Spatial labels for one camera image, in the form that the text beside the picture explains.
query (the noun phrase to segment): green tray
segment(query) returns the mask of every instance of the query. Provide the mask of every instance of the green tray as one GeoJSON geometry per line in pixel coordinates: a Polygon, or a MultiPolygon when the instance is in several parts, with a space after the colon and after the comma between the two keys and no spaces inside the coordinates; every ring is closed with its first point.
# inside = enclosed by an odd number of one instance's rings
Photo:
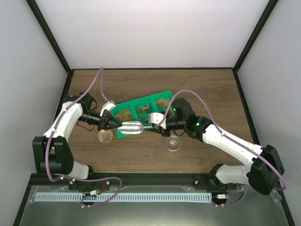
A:
{"type": "MultiPolygon", "coordinates": [[[[153,94],[147,97],[142,97],[139,99],[127,101],[121,104],[116,105],[116,107],[112,110],[111,114],[119,118],[118,114],[120,111],[128,110],[128,112],[131,112],[131,116],[128,116],[127,118],[123,118],[122,121],[140,121],[143,125],[148,125],[147,119],[148,114],[153,112],[162,112],[166,110],[166,107],[164,105],[160,105],[158,101],[161,99],[169,99],[171,100],[173,98],[173,94],[171,91],[165,91],[162,93],[153,94]]],[[[174,115],[174,111],[172,108],[170,108],[169,111],[170,115],[174,115]]],[[[127,135],[121,134],[118,132],[117,129],[116,134],[118,138],[126,137],[127,135]]]]}

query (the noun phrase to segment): black cable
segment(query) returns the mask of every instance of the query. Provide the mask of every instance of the black cable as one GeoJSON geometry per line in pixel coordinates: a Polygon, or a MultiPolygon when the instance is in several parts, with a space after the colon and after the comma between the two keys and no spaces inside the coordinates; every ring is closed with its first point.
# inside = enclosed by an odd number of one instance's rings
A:
{"type": "Polygon", "coordinates": [[[94,125],[92,125],[92,126],[93,126],[92,129],[88,129],[87,127],[84,127],[84,126],[79,125],[79,122],[80,122],[80,121],[77,121],[77,123],[76,123],[77,126],[82,127],[82,128],[85,128],[85,129],[88,130],[88,131],[94,130],[94,125]]]}
{"type": "Polygon", "coordinates": [[[185,130],[184,131],[188,131],[187,127],[186,127],[186,122],[185,122],[185,119],[183,118],[183,125],[184,125],[184,128],[185,130]]]}
{"type": "Polygon", "coordinates": [[[181,135],[179,135],[179,134],[177,134],[177,133],[175,132],[175,130],[174,130],[174,134],[176,134],[178,137],[183,136],[184,133],[185,133],[185,131],[183,131],[183,133],[182,133],[181,135]]]}
{"type": "Polygon", "coordinates": [[[90,110],[91,110],[91,111],[94,111],[94,110],[97,109],[97,102],[96,102],[96,100],[95,100],[94,98],[92,98],[92,100],[95,102],[96,106],[95,106],[94,108],[90,109],[90,110]]]}

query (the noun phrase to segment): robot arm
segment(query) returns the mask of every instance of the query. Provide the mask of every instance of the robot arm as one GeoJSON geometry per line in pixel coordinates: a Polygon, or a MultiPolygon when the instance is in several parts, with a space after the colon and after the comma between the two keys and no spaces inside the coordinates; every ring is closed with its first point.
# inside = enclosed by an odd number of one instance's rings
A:
{"type": "Polygon", "coordinates": [[[151,113],[149,115],[149,123],[153,123],[154,125],[151,131],[160,133],[163,136],[169,136],[171,130],[183,129],[189,137],[225,151],[238,159],[243,165],[227,166],[217,164],[213,170],[215,178],[219,182],[223,184],[251,185],[261,194],[270,194],[279,182],[278,176],[254,154],[228,140],[223,135],[228,135],[238,143],[265,158],[283,175],[284,167],[274,147],[267,145],[263,148],[260,145],[251,144],[220,128],[222,131],[221,134],[211,120],[202,116],[196,116],[191,105],[184,98],[174,100],[172,108],[175,110],[175,116],[167,117],[159,128],[156,128],[155,124],[158,124],[163,119],[163,114],[151,113]]]}
{"type": "MultiPolygon", "coordinates": [[[[123,131],[125,134],[143,132],[143,125],[140,122],[122,123],[115,119],[110,113],[115,107],[115,103],[112,101],[108,101],[102,107],[100,113],[91,111],[92,97],[89,94],[85,95],[79,103],[74,104],[66,111],[66,108],[78,97],[79,95],[67,96],[63,101],[62,110],[51,128],[42,137],[34,138],[32,147],[37,172],[46,172],[46,143],[50,134],[54,131],[50,143],[51,148],[54,149],[54,153],[49,154],[50,171],[54,174],[69,175],[74,178],[86,179],[88,177],[89,167],[75,162],[68,146],[70,133],[77,120],[96,125],[98,130],[118,128],[120,132],[123,131]]],[[[158,128],[156,124],[162,121],[164,115],[161,113],[149,114],[149,123],[152,124],[150,131],[168,137],[171,130],[183,129],[189,137],[216,146],[238,159],[243,165],[227,166],[217,164],[212,170],[214,183],[218,181],[218,183],[222,184],[249,184],[261,194],[270,194],[279,182],[277,175],[262,160],[256,158],[255,155],[228,140],[223,135],[226,134],[240,144],[247,146],[265,158],[283,175],[284,168],[274,147],[267,145],[263,148],[259,145],[251,144],[220,128],[221,134],[211,120],[202,116],[196,116],[191,105],[184,98],[174,100],[172,107],[175,111],[175,116],[167,117],[158,128]]]]}
{"type": "Polygon", "coordinates": [[[122,123],[115,119],[110,113],[115,107],[113,101],[108,101],[103,105],[100,113],[91,111],[92,97],[89,94],[86,94],[79,103],[74,104],[67,111],[66,108],[79,96],[80,95],[67,96],[63,100],[62,109],[50,129],[44,133],[42,137],[34,138],[32,147],[37,172],[46,172],[46,144],[50,134],[54,132],[50,143],[50,148],[53,152],[49,154],[48,161],[50,171],[54,174],[86,179],[88,177],[89,167],[74,161],[68,145],[68,139],[76,121],[80,120],[88,124],[96,125],[98,130],[113,129],[122,125],[122,123]]]}

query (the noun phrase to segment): wooden surface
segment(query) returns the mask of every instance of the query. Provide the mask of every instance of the wooden surface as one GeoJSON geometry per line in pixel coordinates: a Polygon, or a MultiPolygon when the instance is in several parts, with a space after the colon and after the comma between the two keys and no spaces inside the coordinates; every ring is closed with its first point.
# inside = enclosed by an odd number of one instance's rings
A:
{"type": "MultiPolygon", "coordinates": [[[[69,94],[84,92],[96,70],[76,70],[69,94]]],[[[252,141],[246,116],[231,70],[106,70],[103,91],[116,104],[171,90],[191,89],[207,103],[216,122],[234,135],[252,141]]],[[[104,104],[100,93],[100,77],[90,91],[98,103],[104,104]]],[[[201,102],[191,93],[183,93],[197,115],[208,117],[201,102]]],[[[240,165],[240,162],[211,145],[181,137],[182,147],[177,153],[165,150],[165,139],[159,134],[140,135],[100,143],[97,129],[89,132],[75,126],[69,138],[74,159],[91,165],[96,172],[176,172],[206,173],[217,163],[240,165]]]]}

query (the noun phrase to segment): white backdrop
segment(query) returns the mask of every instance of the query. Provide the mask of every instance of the white backdrop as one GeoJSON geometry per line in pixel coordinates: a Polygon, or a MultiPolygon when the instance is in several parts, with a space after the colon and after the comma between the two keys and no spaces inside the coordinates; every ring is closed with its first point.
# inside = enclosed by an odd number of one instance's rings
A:
{"type": "Polygon", "coordinates": [[[284,191],[301,225],[301,1],[279,1],[239,70],[262,145],[271,144],[285,168],[284,191]]]}
{"type": "Polygon", "coordinates": [[[24,0],[1,1],[0,68],[0,225],[11,226],[67,76],[24,0]]]}
{"type": "Polygon", "coordinates": [[[71,68],[232,67],[268,0],[37,0],[71,68]]]}

